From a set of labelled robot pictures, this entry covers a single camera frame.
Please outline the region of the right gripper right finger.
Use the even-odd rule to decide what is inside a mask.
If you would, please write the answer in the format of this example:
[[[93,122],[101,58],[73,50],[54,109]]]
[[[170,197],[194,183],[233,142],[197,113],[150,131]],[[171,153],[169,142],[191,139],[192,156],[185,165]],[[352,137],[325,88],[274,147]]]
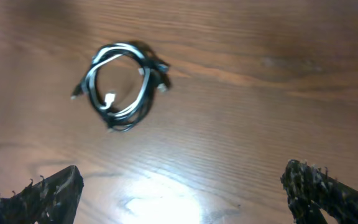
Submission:
[[[296,224],[326,223],[323,210],[338,223],[358,224],[358,191],[320,167],[290,160],[280,178]]]

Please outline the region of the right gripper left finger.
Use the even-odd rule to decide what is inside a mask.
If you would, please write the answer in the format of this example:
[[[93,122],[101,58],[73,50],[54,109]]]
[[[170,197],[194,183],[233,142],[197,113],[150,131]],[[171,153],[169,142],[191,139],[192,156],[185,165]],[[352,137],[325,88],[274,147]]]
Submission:
[[[77,166],[71,165],[11,198],[0,196],[0,224],[73,224],[84,187]]]

